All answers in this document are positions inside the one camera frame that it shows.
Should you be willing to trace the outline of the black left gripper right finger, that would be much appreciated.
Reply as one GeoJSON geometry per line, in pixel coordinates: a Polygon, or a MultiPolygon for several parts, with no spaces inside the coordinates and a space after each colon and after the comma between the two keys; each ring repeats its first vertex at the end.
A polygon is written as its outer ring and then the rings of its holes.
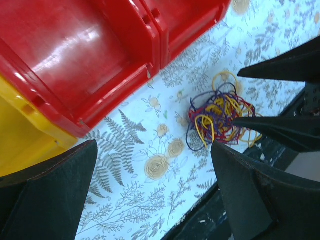
{"type": "Polygon", "coordinates": [[[211,157],[236,240],[318,240],[320,184],[215,141],[211,157]]]}

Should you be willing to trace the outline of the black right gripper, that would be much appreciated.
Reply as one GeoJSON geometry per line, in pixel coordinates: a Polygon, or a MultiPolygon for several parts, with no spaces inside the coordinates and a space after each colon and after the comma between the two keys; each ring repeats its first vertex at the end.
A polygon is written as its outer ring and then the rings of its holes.
{"type": "Polygon", "coordinates": [[[301,117],[238,117],[233,124],[251,129],[299,153],[320,150],[320,38],[245,68],[239,77],[307,82],[301,117]]]}

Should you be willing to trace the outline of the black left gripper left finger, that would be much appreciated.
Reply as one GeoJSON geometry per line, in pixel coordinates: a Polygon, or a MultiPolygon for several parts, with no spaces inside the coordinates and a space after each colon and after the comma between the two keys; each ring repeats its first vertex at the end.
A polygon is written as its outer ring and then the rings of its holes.
{"type": "Polygon", "coordinates": [[[98,156],[88,140],[0,178],[2,240],[73,240],[98,156]]]}

